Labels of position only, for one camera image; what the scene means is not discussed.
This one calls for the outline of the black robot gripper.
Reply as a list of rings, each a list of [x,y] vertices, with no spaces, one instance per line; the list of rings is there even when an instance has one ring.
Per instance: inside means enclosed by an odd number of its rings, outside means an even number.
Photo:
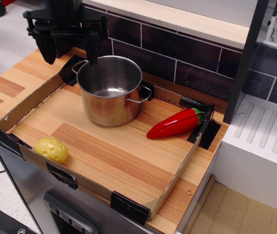
[[[81,0],[47,0],[44,9],[26,11],[23,17],[28,22],[28,35],[49,64],[57,55],[54,38],[86,38],[91,66],[97,63],[101,41],[108,38],[108,16],[85,7]]]

